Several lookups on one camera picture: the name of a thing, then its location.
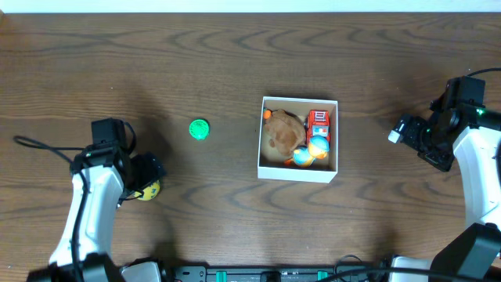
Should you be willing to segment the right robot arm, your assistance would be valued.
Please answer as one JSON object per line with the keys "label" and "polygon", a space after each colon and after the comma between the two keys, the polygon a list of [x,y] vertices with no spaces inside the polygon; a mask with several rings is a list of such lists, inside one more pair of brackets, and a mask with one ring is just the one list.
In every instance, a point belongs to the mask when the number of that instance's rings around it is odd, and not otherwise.
{"label": "right robot arm", "polygon": [[488,278],[500,255],[500,115],[451,110],[429,120],[402,115],[388,136],[443,172],[458,162],[466,229],[432,260],[396,256],[390,281],[466,281]]}

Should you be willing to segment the red toy fire truck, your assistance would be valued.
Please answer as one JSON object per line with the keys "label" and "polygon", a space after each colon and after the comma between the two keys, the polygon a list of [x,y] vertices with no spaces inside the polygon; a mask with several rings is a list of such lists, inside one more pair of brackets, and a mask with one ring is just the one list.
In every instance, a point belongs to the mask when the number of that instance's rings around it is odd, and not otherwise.
{"label": "red toy fire truck", "polygon": [[314,136],[330,141],[330,116],[326,110],[310,110],[305,120],[307,142]]}

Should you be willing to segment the orange blue duck toy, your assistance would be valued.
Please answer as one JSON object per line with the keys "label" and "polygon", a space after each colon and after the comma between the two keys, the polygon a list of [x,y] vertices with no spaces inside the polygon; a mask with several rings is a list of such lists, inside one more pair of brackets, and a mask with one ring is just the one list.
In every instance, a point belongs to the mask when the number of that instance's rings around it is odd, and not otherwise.
{"label": "orange blue duck toy", "polygon": [[284,164],[307,168],[316,160],[327,158],[329,152],[330,143],[327,138],[322,136],[313,136],[306,146],[300,146],[295,149],[292,157],[285,160]]}

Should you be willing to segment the yellow patterned ball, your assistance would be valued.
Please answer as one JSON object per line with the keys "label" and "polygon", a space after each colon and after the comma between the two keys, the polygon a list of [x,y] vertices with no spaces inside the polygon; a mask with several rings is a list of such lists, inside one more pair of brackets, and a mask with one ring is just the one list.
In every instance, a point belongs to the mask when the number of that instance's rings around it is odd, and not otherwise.
{"label": "yellow patterned ball", "polygon": [[140,201],[150,201],[154,199],[160,192],[160,181],[152,183],[150,186],[144,188],[140,192],[134,193],[134,198]]}

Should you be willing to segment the green round gear toy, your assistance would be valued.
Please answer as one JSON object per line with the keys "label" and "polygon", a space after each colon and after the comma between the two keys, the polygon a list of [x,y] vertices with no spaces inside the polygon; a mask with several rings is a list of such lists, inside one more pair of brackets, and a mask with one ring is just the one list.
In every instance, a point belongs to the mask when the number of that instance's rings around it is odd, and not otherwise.
{"label": "green round gear toy", "polygon": [[189,125],[189,134],[196,140],[204,140],[210,134],[210,125],[204,119],[195,119]]}

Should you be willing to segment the brown plush toy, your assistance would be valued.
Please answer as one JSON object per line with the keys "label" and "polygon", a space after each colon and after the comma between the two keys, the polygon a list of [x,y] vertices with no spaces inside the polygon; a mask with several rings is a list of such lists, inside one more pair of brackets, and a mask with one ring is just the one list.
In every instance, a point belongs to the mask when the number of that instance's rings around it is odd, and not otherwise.
{"label": "brown plush toy", "polygon": [[269,136],[269,145],[284,157],[289,157],[305,144],[306,131],[301,122],[285,110],[265,110],[264,130]]}

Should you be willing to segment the white cardboard box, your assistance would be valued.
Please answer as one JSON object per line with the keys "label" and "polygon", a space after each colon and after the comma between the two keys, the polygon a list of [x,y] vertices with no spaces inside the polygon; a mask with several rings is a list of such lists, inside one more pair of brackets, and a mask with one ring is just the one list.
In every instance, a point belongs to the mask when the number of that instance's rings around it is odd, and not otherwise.
{"label": "white cardboard box", "polygon": [[[285,165],[284,157],[269,145],[269,136],[264,130],[265,110],[285,110],[295,117],[305,128],[305,120],[310,110],[326,110],[330,116],[330,152],[327,158],[316,160],[307,168],[295,164]],[[338,102],[325,99],[301,99],[265,96],[262,101],[261,127],[258,146],[258,178],[299,182],[330,183],[338,173]]]}

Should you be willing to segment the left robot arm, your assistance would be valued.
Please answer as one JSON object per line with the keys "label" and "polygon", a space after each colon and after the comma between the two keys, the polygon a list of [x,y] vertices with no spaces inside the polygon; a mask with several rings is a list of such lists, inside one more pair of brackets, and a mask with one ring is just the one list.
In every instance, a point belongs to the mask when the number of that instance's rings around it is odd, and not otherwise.
{"label": "left robot arm", "polygon": [[44,269],[28,281],[124,281],[111,257],[117,209],[166,175],[152,153],[88,146],[70,164],[73,197],[63,235]]}

